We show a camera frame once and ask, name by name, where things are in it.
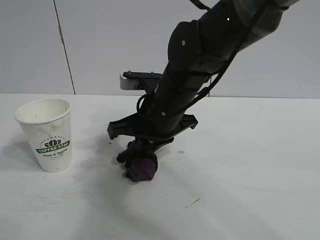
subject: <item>white wall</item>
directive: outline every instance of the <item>white wall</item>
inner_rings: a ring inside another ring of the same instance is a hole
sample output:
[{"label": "white wall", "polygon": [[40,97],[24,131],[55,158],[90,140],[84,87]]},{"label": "white wall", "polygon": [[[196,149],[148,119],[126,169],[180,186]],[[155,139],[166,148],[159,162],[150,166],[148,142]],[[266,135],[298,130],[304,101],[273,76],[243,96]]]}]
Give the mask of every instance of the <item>white wall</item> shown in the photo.
[{"label": "white wall", "polygon": [[240,52],[211,96],[320,98],[319,0],[301,0],[276,32]]},{"label": "white wall", "polygon": [[[56,6],[76,93],[98,95],[141,95],[121,90],[119,74],[161,73],[176,25],[205,13],[189,0]],[[210,95],[320,98],[318,9],[318,0],[292,6],[278,31],[242,51]],[[53,0],[2,0],[0,23],[0,93],[73,93]]]},{"label": "white wall", "polygon": [[189,0],[56,0],[56,6],[77,94],[142,94],[121,90],[119,74],[162,73],[174,28],[205,13]]},{"label": "white wall", "polygon": [[0,1],[0,93],[73,93],[52,0]]}]

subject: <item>black cable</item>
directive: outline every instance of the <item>black cable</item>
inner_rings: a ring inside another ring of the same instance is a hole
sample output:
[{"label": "black cable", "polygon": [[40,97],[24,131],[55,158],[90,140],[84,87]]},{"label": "black cable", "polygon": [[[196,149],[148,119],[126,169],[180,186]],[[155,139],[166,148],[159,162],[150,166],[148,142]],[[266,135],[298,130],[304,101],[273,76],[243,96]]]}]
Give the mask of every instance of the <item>black cable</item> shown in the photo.
[{"label": "black cable", "polygon": [[211,8],[204,5],[200,0],[190,0],[198,9],[209,11]]},{"label": "black cable", "polygon": [[[218,75],[216,76],[216,78],[213,80],[213,82],[209,85],[204,87],[201,91],[198,92],[198,96],[195,97],[191,102],[189,102],[186,106],[182,107],[181,109],[179,109],[177,112],[175,113],[169,113],[166,114],[165,116],[162,116],[163,118],[169,118],[169,117],[173,117],[175,115],[181,114],[183,112],[185,112],[188,108],[192,107],[194,104],[196,104],[197,102],[199,102],[201,99],[203,99],[206,95],[209,94],[209,92],[217,85],[217,83],[221,80],[221,78],[223,77],[223,75],[226,73],[228,67],[230,66],[230,64],[232,63],[232,61],[235,59],[236,55],[238,54],[238,52],[240,51],[243,43],[246,41],[247,37],[249,36],[249,34],[251,33],[252,29],[254,28],[254,26],[256,25],[256,23],[258,22],[258,20],[260,19],[260,17],[262,16],[262,14],[264,13],[264,11],[266,10],[266,8],[268,7],[269,3],[272,2],[273,0],[266,0],[264,2],[264,4],[258,9],[258,11],[255,13],[255,15],[253,16],[253,18],[251,19],[247,31],[243,34],[243,37],[240,39],[240,41],[235,45],[231,55],[229,56],[229,58],[226,60],[226,62],[224,63],[224,65],[221,67]],[[136,103],[136,111],[137,113],[144,119],[148,119],[148,120],[154,120],[154,119],[158,119],[158,116],[145,116],[144,114],[141,113],[140,110],[140,103],[141,101],[147,96],[147,94],[141,96],[138,100],[138,102]]]}]

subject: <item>stain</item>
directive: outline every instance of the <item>stain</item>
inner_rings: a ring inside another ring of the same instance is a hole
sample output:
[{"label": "stain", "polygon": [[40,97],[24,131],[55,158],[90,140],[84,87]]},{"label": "stain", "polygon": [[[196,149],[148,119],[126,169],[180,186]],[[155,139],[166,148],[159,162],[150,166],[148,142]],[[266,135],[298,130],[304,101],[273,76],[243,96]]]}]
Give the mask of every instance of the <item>stain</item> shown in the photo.
[{"label": "stain", "polygon": [[37,129],[39,133],[42,133],[43,135],[46,135],[48,138],[52,138],[52,135],[47,130],[43,129],[42,127],[39,127]]},{"label": "stain", "polygon": [[187,209],[188,207],[191,207],[193,204],[195,204],[196,202],[199,202],[200,201],[200,197],[198,197],[193,203],[191,203],[190,205],[188,206],[185,206],[185,208]]},{"label": "stain", "polygon": [[50,123],[49,126],[51,127],[53,132],[56,132],[57,130],[59,130],[60,128],[62,128],[65,124],[63,123],[61,126],[57,126],[54,123]]}]

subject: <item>cup logo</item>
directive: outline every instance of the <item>cup logo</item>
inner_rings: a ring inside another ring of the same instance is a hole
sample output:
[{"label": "cup logo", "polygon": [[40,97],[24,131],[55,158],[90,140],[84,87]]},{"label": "cup logo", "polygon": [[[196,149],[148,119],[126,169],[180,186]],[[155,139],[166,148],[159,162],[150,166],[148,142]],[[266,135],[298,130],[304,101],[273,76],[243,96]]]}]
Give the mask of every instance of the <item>cup logo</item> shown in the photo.
[{"label": "cup logo", "polygon": [[61,139],[58,139],[58,140],[50,140],[49,142],[46,142],[44,145],[47,147],[47,148],[50,148],[50,147],[54,147],[54,146],[57,146],[61,143]]},{"label": "cup logo", "polygon": [[43,157],[59,157],[68,149],[70,140],[65,140],[63,136],[50,137],[40,143],[40,148],[36,149]]}]

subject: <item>green label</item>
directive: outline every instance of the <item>green label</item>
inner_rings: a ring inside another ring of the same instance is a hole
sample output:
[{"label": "green label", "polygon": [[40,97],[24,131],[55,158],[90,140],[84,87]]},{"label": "green label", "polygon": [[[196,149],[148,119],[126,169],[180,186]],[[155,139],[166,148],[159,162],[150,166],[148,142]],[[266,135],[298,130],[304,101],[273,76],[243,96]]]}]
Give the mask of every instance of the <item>green label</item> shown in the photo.
[{"label": "green label", "polygon": [[56,151],[56,150],[68,147],[69,144],[70,144],[70,141],[66,141],[66,142],[61,143],[61,144],[59,144],[57,146],[52,146],[52,147],[47,147],[47,148],[40,148],[40,149],[36,149],[36,151],[37,151],[38,154],[49,153],[49,152],[52,152],[52,151]]}]

